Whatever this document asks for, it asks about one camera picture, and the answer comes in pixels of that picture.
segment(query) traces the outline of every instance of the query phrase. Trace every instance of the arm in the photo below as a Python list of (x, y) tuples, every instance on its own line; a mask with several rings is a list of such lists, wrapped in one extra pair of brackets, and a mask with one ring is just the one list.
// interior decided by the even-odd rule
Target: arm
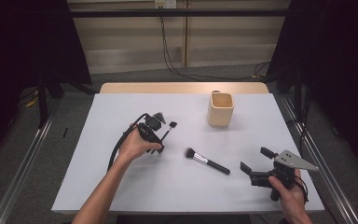
[(80, 208), (72, 223), (104, 223), (118, 185), (131, 162), (150, 148), (160, 149), (161, 145), (146, 142), (135, 128), (120, 146), (119, 155), (112, 167)]
[[(300, 171), (295, 170), (295, 174), (301, 177)], [(287, 189), (275, 176), (268, 178), (269, 183), (280, 192), (281, 208), (284, 217), (292, 224), (310, 224), (312, 221), (305, 211), (304, 195), (301, 188), (295, 185), (292, 189)]]

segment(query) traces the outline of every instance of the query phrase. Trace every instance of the black cable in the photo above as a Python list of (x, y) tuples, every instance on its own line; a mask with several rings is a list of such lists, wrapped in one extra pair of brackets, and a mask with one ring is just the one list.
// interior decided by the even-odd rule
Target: black cable
[(302, 182), (302, 185), (299, 184), (297, 181), (295, 181), (296, 185), (299, 186), (301, 188), (301, 190), (303, 191), (303, 194), (304, 194), (304, 203), (307, 203), (309, 200), (308, 200), (308, 187), (307, 187), (307, 184), (304, 182), (303, 179), (301, 179), (299, 176), (295, 175), (295, 177), (297, 179), (299, 179), (301, 182)]
[(263, 77), (260, 82), (268, 83), (271, 81), (276, 80), (277, 76), (290, 68), (289, 62), (291, 61), (291, 56), (287, 57), (286, 60), (284, 60), (283, 65), (281, 68), (279, 68), (277, 71), (269, 74), (268, 76)]
[(135, 125), (138, 123), (138, 121), (143, 118), (144, 116), (147, 116), (146, 113), (144, 113), (143, 115), (141, 115), (141, 117), (139, 117), (136, 121), (133, 122), (133, 124), (130, 126), (129, 129), (127, 129), (126, 132), (123, 133), (123, 135), (120, 137), (120, 139), (118, 139), (116, 145), (115, 145), (115, 148), (113, 149), (112, 151), (112, 155), (110, 156), (110, 160), (109, 160), (109, 164), (107, 166), (107, 171), (109, 171), (110, 167), (112, 166), (113, 164), (113, 160), (115, 159), (115, 156), (116, 156), (116, 153), (118, 151), (118, 148), (121, 146), (121, 144), (124, 142), (124, 140), (127, 138), (127, 136), (132, 132), (132, 130), (135, 127)]
[(170, 72), (172, 72), (172, 73), (174, 73), (174, 74), (176, 74), (178, 76), (191, 78), (191, 79), (199, 81), (199, 82), (201, 82), (201, 80), (196, 79), (195, 77), (207, 77), (207, 78), (216, 78), (216, 79), (232, 80), (232, 81), (241, 81), (241, 80), (245, 80), (245, 79), (253, 77), (253, 76), (247, 76), (247, 77), (211, 77), (211, 76), (204, 76), (204, 75), (192, 75), (192, 74), (182, 74), (182, 73), (180, 73), (173, 66), (172, 61), (171, 61), (171, 57), (170, 57), (170, 53), (168, 52), (168, 44), (167, 44), (167, 39), (166, 39), (166, 35), (165, 35), (165, 24), (164, 24), (164, 18), (163, 17), (160, 17), (160, 23), (161, 23), (161, 32), (162, 32), (162, 44), (163, 44), (163, 51), (164, 51), (164, 61), (165, 61), (165, 64), (166, 64), (167, 68), (170, 70)]
[(308, 112), (310, 111), (310, 91), (307, 89), (306, 96), (305, 96), (305, 102), (304, 107), (301, 111), (301, 118), (303, 118), (303, 127), (301, 130), (301, 135), (298, 142), (298, 152), (300, 153), (300, 156), (303, 157), (302, 152), (302, 141), (304, 139), (305, 132), (307, 131), (307, 118), (308, 118)]
[(255, 70), (254, 70), (254, 76), (255, 76), (255, 82), (257, 81), (256, 78), (257, 78), (257, 74), (267, 65), (271, 62), (264, 62), (264, 63), (258, 63), (256, 66), (255, 66)]

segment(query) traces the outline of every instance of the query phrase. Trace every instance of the black bristles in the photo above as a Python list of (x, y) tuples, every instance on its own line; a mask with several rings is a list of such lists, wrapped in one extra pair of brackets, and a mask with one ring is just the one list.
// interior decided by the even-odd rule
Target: black bristles
[(193, 148), (188, 148), (186, 151), (186, 157), (187, 158), (193, 158), (194, 154), (196, 154), (196, 152), (193, 150)]
[(177, 125), (177, 123), (176, 123), (176, 122), (171, 122), (171, 123), (170, 123), (170, 127), (171, 127), (171, 128), (175, 128), (175, 127), (176, 127), (176, 125)]

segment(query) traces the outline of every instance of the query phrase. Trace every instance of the metal ferrule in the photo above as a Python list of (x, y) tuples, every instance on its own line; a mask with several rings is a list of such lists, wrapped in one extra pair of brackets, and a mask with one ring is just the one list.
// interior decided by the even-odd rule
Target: metal ferrule
[(208, 160), (206, 158), (202, 157), (200, 154), (197, 154), (197, 153), (194, 153), (193, 159), (195, 159), (196, 161), (203, 162), (203, 163), (208, 162)]

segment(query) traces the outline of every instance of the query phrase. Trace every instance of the table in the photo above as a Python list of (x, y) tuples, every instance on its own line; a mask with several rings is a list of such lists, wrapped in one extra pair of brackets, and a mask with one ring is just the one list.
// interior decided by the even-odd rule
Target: table
[[(226, 129), (215, 129), (206, 123), (212, 91), (233, 93), (236, 107)], [(163, 153), (146, 154), (132, 163), (110, 211), (231, 214), (281, 210), (279, 203), (270, 200), (270, 189), (251, 186), (249, 177), (240, 170), (240, 161), (255, 171), (272, 168), (272, 161), (259, 153), (260, 147), (279, 153), (290, 149), (296, 153), (296, 145), (265, 84), (188, 82), (104, 84), (101, 94), (94, 98), (52, 207), (54, 212), (69, 214), (80, 208), (105, 174), (110, 153), (122, 132), (132, 120), (145, 111), (153, 112), (156, 107), (164, 109), (168, 123), (174, 120), (178, 126), (164, 140)], [(189, 146), (226, 166), (231, 174), (224, 175), (186, 159), (184, 153)], [(302, 175), (310, 194), (306, 209), (324, 210), (310, 176), (307, 172)]]

